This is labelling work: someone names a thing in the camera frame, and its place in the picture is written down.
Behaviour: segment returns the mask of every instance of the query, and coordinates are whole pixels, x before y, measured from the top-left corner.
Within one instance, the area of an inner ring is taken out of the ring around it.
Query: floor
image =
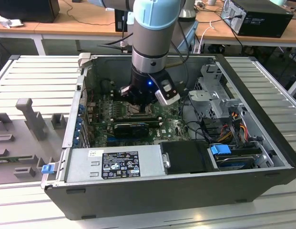
[[[94,54],[119,54],[119,50],[98,47],[106,41],[81,41],[83,52]],[[49,55],[79,55],[74,40],[44,40],[44,47]],[[265,68],[283,85],[286,86],[290,80],[296,80],[293,75],[296,73],[296,63],[288,57],[290,52],[285,48],[275,50],[271,47],[259,47],[256,52],[250,48],[247,53],[255,55]],[[240,46],[231,45],[225,47],[226,56],[239,56]],[[0,38],[0,70],[9,59],[10,55],[37,55],[33,40],[31,39],[13,39]]]

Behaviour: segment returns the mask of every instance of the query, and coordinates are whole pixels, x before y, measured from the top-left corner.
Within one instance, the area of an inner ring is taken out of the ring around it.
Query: white paper
[[[19,19],[10,20],[2,16],[0,16],[0,24],[8,29],[10,29],[10,27],[18,27],[24,25]]]
[[[103,149],[100,149],[100,150],[89,150],[88,157],[102,156],[103,153],[104,153],[104,150]]]

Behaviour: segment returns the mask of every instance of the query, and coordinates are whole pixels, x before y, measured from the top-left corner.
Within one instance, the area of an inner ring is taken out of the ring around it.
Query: motherboard
[[[137,105],[103,95],[88,107],[91,146],[141,146],[189,140],[180,114],[179,103],[167,107],[150,104],[140,112]]]

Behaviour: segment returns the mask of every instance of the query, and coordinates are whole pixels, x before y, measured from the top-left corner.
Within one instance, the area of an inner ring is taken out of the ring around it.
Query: power supply label
[[[101,177],[103,179],[140,177],[138,151],[104,153]]]

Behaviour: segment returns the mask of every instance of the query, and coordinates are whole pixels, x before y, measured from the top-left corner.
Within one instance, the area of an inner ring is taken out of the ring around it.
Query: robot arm
[[[166,58],[176,21],[185,0],[89,0],[119,10],[133,10],[133,52],[131,84],[122,97],[141,110],[157,100],[170,105],[180,99],[165,70]]]

